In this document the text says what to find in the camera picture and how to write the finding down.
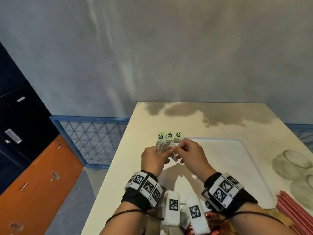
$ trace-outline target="white cutting board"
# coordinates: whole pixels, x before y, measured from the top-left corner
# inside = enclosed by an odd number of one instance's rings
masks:
[[[236,180],[244,185],[252,194],[259,205],[264,209],[274,208],[276,198],[269,190],[266,182],[253,162],[252,157],[244,144],[237,139],[226,138],[190,138],[203,147],[205,155],[211,166],[218,172],[228,172]],[[164,166],[159,177],[159,183],[167,190],[175,190],[180,195],[181,203],[186,198],[197,195],[201,199],[203,183],[192,175],[186,166],[174,162]]]

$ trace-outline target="glass cup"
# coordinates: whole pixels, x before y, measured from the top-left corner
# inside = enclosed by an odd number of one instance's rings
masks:
[[[272,160],[274,171],[286,180],[296,180],[310,173],[312,162],[304,155],[286,150]]]
[[[313,210],[313,175],[293,181],[290,191],[303,207]]]

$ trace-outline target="table surface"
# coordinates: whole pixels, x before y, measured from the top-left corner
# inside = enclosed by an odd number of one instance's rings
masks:
[[[276,155],[291,149],[313,161],[308,148],[265,104],[138,102],[81,235],[100,233],[119,206],[125,184],[140,170],[141,153],[156,144],[160,131],[241,140],[273,194],[284,190],[291,195],[290,182],[272,169]]]

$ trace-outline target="concrete wall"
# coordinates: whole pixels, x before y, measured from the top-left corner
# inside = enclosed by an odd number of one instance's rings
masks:
[[[55,115],[265,102],[313,123],[313,0],[0,0],[0,41]]]

